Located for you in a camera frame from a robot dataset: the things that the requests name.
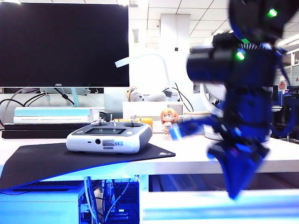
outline computer case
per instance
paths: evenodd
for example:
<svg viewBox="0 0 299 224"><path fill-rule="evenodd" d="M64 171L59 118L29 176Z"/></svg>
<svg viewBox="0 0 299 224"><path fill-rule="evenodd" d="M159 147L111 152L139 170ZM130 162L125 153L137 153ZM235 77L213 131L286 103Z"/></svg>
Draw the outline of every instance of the computer case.
<svg viewBox="0 0 299 224"><path fill-rule="evenodd" d="M91 224L84 183L39 182L22 189L2 191L0 223Z"/></svg>
<svg viewBox="0 0 299 224"><path fill-rule="evenodd" d="M124 191L128 179L106 180L102 182L104 198L104 217L115 200ZM139 223L139 182L133 179L127 190L111 209L105 224L138 224Z"/></svg>

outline anime figurine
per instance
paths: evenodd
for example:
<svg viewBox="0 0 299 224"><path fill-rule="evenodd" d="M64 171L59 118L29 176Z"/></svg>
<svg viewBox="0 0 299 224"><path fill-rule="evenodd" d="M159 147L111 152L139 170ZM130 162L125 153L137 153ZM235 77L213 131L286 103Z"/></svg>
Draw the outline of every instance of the anime figurine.
<svg viewBox="0 0 299 224"><path fill-rule="evenodd" d="M178 113L172 108L165 108L164 110L162 110L160 118L163 124L163 131L165 133L165 136L169 136L169 127L179 121Z"/></svg>

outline plush toy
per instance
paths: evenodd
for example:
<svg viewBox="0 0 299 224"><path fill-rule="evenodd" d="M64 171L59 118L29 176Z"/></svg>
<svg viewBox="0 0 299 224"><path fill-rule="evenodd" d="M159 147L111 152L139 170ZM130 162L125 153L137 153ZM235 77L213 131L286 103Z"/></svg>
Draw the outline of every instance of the plush toy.
<svg viewBox="0 0 299 224"><path fill-rule="evenodd" d="M169 127L179 121L178 113L172 108L165 108L162 110L160 118L163 124L163 131L166 136L169 136Z"/></svg>
<svg viewBox="0 0 299 224"><path fill-rule="evenodd" d="M137 90L136 86L129 88L126 92L128 102L144 101L143 95Z"/></svg>

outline black monitor screen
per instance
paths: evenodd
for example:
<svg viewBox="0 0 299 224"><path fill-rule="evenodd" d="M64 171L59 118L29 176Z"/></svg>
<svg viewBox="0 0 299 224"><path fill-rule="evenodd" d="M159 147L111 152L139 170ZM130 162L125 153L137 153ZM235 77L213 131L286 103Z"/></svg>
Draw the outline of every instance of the black monitor screen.
<svg viewBox="0 0 299 224"><path fill-rule="evenodd" d="M278 101L278 85L273 86L272 100L273 101Z"/></svg>
<svg viewBox="0 0 299 224"><path fill-rule="evenodd" d="M128 7L0 3L0 87L129 86Z"/></svg>

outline ceiling tile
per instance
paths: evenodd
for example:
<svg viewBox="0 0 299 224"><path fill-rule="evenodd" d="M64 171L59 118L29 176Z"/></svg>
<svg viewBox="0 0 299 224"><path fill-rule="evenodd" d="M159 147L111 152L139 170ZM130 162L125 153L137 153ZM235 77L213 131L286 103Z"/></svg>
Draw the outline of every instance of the ceiling tile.
<svg viewBox="0 0 299 224"><path fill-rule="evenodd" d="M219 27L220 30L231 30L229 21L224 21L224 23Z"/></svg>
<svg viewBox="0 0 299 224"><path fill-rule="evenodd" d="M179 8L177 14L190 14L190 20L200 20L205 11L202 8Z"/></svg>
<svg viewBox="0 0 299 224"><path fill-rule="evenodd" d="M84 3L83 0L53 0L54 3Z"/></svg>
<svg viewBox="0 0 299 224"><path fill-rule="evenodd" d="M147 20L148 18L148 9L139 8L139 7L130 7L129 8L129 19L131 20Z"/></svg>
<svg viewBox="0 0 299 224"><path fill-rule="evenodd" d="M210 8L228 8L228 0L214 0Z"/></svg>
<svg viewBox="0 0 299 224"><path fill-rule="evenodd" d="M159 49L159 44L158 43L146 43L146 48Z"/></svg>
<svg viewBox="0 0 299 224"><path fill-rule="evenodd" d="M85 0L88 4L117 4L116 0Z"/></svg>
<svg viewBox="0 0 299 224"><path fill-rule="evenodd" d="M146 37L146 43L159 43L160 37Z"/></svg>
<svg viewBox="0 0 299 224"><path fill-rule="evenodd" d="M283 35L282 35L282 38L289 38L289 37L291 37L291 36L294 36L294 35L296 35L296 34L298 34L299 32L294 32L294 31L291 31L291 32L288 32L288 31L285 31L284 33L283 33Z"/></svg>
<svg viewBox="0 0 299 224"><path fill-rule="evenodd" d="M299 11L292 17L289 22L299 22Z"/></svg>
<svg viewBox="0 0 299 224"><path fill-rule="evenodd" d="M207 20L200 20L195 29L201 30L216 30L218 29L223 21L207 21Z"/></svg>
<svg viewBox="0 0 299 224"><path fill-rule="evenodd" d="M228 10L227 9L212 8L212 9L208 9L201 19L202 20L224 21L227 18L228 18Z"/></svg>
<svg viewBox="0 0 299 224"><path fill-rule="evenodd" d="M289 31L296 31L296 32L299 32L299 23L289 29L286 30L287 32Z"/></svg>
<svg viewBox="0 0 299 224"><path fill-rule="evenodd" d="M207 40L207 38L203 37L193 37L190 38L190 43L204 43Z"/></svg>
<svg viewBox="0 0 299 224"><path fill-rule="evenodd" d="M148 20L148 29L160 29L160 20Z"/></svg>
<svg viewBox="0 0 299 224"><path fill-rule="evenodd" d="M180 8L209 8L213 0L182 0Z"/></svg>
<svg viewBox="0 0 299 224"><path fill-rule="evenodd" d="M190 20L190 30L194 30L195 26L197 25L198 20Z"/></svg>
<svg viewBox="0 0 299 224"><path fill-rule="evenodd" d="M176 8L149 8L149 20L159 20L161 14L175 14Z"/></svg>
<svg viewBox="0 0 299 224"><path fill-rule="evenodd" d="M287 22L287 23L285 24L284 30L287 30L288 28L291 28L291 27L293 27L293 26L295 26L295 25L297 25L296 22Z"/></svg>
<svg viewBox="0 0 299 224"><path fill-rule="evenodd" d="M215 30L194 30L190 37L210 37Z"/></svg>
<svg viewBox="0 0 299 224"><path fill-rule="evenodd" d="M146 20L129 20L129 27L131 29L146 28L147 27L147 21Z"/></svg>
<svg viewBox="0 0 299 224"><path fill-rule="evenodd" d="M160 30L159 29L148 29L146 36L147 37L159 37Z"/></svg>
<svg viewBox="0 0 299 224"><path fill-rule="evenodd" d="M150 8L178 8L181 0L149 0Z"/></svg>

